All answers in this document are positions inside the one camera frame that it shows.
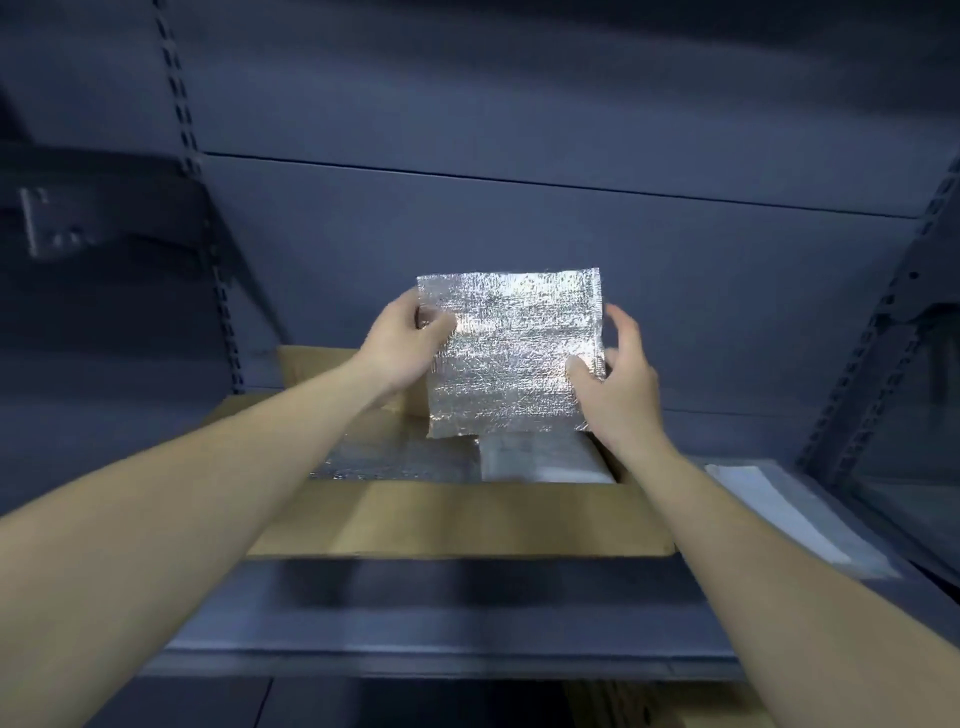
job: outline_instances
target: insulated foil pouch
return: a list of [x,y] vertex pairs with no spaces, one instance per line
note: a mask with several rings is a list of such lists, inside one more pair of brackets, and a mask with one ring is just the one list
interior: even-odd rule
[[417,278],[420,322],[438,310],[457,330],[427,375],[429,437],[587,429],[566,358],[603,376],[600,271],[464,273]]

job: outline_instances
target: person's left hand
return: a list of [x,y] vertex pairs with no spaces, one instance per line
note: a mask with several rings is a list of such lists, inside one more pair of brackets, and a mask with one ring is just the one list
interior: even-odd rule
[[426,327],[417,328],[417,304],[416,288],[388,303],[353,357],[374,378],[379,396],[413,384],[457,327],[457,318],[446,312]]

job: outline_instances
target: white package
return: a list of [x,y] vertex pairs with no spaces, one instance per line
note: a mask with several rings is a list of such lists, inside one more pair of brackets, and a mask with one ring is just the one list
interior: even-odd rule
[[900,576],[803,481],[773,461],[706,465],[730,493],[781,533],[854,578]]

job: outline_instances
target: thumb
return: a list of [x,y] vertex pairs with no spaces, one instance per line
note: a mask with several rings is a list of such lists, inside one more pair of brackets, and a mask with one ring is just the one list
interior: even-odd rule
[[590,371],[587,363],[579,356],[570,356],[566,360],[566,378],[570,380],[578,398],[600,383]]
[[457,317],[449,311],[442,313],[435,321],[420,330],[420,337],[425,339],[433,352],[436,352],[450,334],[457,329]]

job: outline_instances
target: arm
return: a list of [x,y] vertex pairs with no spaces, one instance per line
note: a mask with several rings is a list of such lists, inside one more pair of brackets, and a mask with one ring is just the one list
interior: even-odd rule
[[378,398],[455,327],[391,303],[344,366],[0,519],[0,725],[80,724],[173,636]]
[[597,437],[673,531],[779,726],[955,725],[960,651],[742,505],[670,444],[636,322],[608,306],[620,348],[568,376]]

